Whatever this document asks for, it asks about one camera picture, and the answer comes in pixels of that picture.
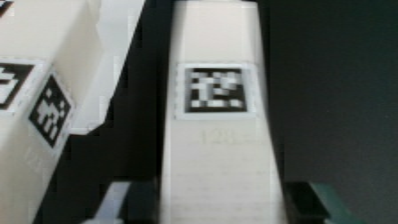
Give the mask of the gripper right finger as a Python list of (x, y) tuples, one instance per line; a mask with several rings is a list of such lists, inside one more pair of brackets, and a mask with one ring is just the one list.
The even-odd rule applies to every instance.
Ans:
[(289, 224), (366, 224), (327, 184), (286, 182), (284, 199)]

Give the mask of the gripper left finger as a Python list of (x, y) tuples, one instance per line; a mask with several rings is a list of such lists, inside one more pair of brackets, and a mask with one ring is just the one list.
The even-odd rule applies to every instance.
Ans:
[(156, 183), (115, 181), (106, 189), (94, 216), (81, 224), (158, 224)]

